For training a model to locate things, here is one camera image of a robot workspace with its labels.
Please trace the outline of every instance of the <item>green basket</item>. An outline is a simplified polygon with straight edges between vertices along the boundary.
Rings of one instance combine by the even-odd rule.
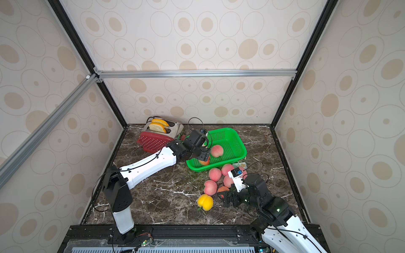
[[[208,145],[220,145],[224,149],[224,154],[218,158],[209,155],[210,164],[203,166],[193,158],[187,160],[187,166],[196,172],[209,170],[211,168],[221,169],[224,164],[232,164],[246,157],[247,151],[238,133],[232,128],[220,128],[208,131]]]

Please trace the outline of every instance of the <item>marble tabletop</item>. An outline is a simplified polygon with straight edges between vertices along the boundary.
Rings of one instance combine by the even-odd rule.
[[[248,168],[248,171],[268,174],[267,187],[271,193],[285,199],[300,216],[270,128],[261,125],[205,125],[207,130],[224,127],[233,128],[238,132],[247,149],[247,156],[244,159],[247,165],[256,161],[263,162],[263,168],[260,163],[256,163]],[[129,126],[114,161],[117,167],[134,163],[150,155],[136,143],[142,128],[142,125]],[[199,128],[201,125],[190,125],[190,129],[185,126],[185,132]],[[218,187],[223,185],[223,178],[218,182]],[[194,172],[185,162],[179,162],[151,175],[131,190],[133,202],[130,209],[135,224],[243,225],[250,224],[257,218],[253,207],[248,209],[247,205],[241,204],[238,208],[232,205],[225,208],[218,198],[214,198],[211,210],[198,210],[196,200],[204,193],[204,182],[208,179],[208,171]],[[109,208],[103,193],[99,195],[95,206],[98,210]],[[114,223],[114,220],[109,210],[98,212],[93,209],[87,221],[87,224],[111,223]]]

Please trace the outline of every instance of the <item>black frame bar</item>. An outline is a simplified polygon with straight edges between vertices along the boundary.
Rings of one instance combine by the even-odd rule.
[[[280,106],[277,109],[276,114],[274,115],[273,121],[271,122],[272,126],[276,126],[278,121],[280,120],[281,115],[283,114],[284,109],[287,106],[288,101],[290,100],[290,97],[294,91],[295,86],[297,85],[298,81],[301,78],[301,75],[304,72],[305,67],[307,66],[307,63],[309,59],[311,58],[311,55],[313,51],[315,50],[316,45],[318,44],[318,41],[320,37],[322,36],[322,33],[329,21],[330,16],[332,15],[333,10],[335,9],[335,6],[339,0],[328,0],[325,4],[325,7],[319,17],[318,23],[315,26],[315,29],[311,35],[311,38],[309,39],[309,42],[307,44],[307,47],[305,48],[305,51],[303,53],[303,56],[301,57],[300,62],[298,63],[297,66],[297,74],[295,75],[294,79],[291,80],[290,84],[288,85],[287,91],[284,94],[283,99],[281,100]]]
[[[127,131],[128,131],[128,126],[124,127],[124,130],[122,131],[121,135],[119,136],[119,139],[117,141],[117,144],[115,145],[113,154],[111,155],[110,160],[107,163],[107,168],[110,167],[113,164],[115,158],[117,157],[118,150],[121,147],[121,143],[124,140],[124,137],[125,137]],[[94,194],[93,194],[93,196],[92,196],[92,198],[90,200],[90,203],[87,206],[86,212],[85,212],[85,214],[84,214],[84,216],[83,216],[83,218],[82,218],[82,220],[80,222],[81,225],[85,225],[87,223],[87,220],[90,217],[90,212],[91,212],[92,208],[94,207],[94,205],[95,205],[95,203],[97,201],[98,195],[101,192],[101,186],[102,186],[103,179],[104,179],[104,175],[101,176],[101,178],[100,178],[100,180],[98,182],[96,190],[95,190],[95,192],[94,192]]]
[[[286,171],[288,181],[290,182],[292,192],[294,193],[295,200],[297,201],[298,210],[301,213],[301,217],[302,217],[303,221],[304,222],[306,221],[307,223],[309,223],[310,220],[309,220],[307,210],[305,209],[305,205],[304,205],[304,202],[303,202],[303,200],[301,198],[301,194],[300,194],[300,192],[298,190],[297,184],[295,183],[295,179],[294,179],[294,177],[292,175],[290,166],[288,165],[286,156],[285,156],[285,154],[283,152],[283,149],[281,148],[280,141],[279,141],[279,139],[277,137],[277,134],[276,134],[273,126],[270,126],[270,131],[271,131],[271,135],[273,136],[274,143],[276,144],[277,150],[279,152],[281,162],[283,163],[284,170]]]
[[[83,42],[81,41],[72,22],[70,21],[69,17],[67,16],[66,11],[63,8],[61,2],[59,0],[48,0],[48,2],[51,5],[56,16],[58,17],[63,28],[65,29],[70,40],[72,41],[73,45],[75,46],[80,57],[82,58],[84,64],[89,69],[90,73],[97,74],[94,71],[94,67],[95,67],[94,62],[93,62],[92,58],[90,57],[89,53],[87,52],[86,47],[84,46]],[[125,118],[121,114],[121,111],[119,110],[113,97],[111,96],[110,92],[108,91],[107,86],[105,85],[105,83],[103,81],[98,82],[97,84],[98,84],[98,87],[100,88],[102,94],[104,95],[105,99],[107,100],[108,104],[110,105],[111,109],[113,110],[115,116],[117,117],[119,123],[121,124],[121,126],[123,128],[125,128],[127,126]]]

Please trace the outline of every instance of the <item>bread slice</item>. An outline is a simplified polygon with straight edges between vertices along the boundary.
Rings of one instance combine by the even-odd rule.
[[[153,119],[152,123],[158,123],[158,124],[163,125],[165,127],[169,126],[169,124],[166,121],[164,121],[163,119]]]
[[[166,133],[166,129],[164,128],[164,126],[159,123],[150,123],[149,130],[159,133]]]

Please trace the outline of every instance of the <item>wall panel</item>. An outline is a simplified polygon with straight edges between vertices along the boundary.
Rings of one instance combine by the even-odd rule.
[[[65,0],[100,70],[296,68],[325,0]]]
[[[341,1],[276,127],[333,253],[405,246],[404,27],[404,1]]]
[[[291,77],[105,79],[130,124],[163,116],[186,123],[269,124]]]
[[[42,0],[0,2],[0,167],[88,73]]]
[[[0,252],[56,252],[80,223],[121,132],[92,85],[2,187]]]

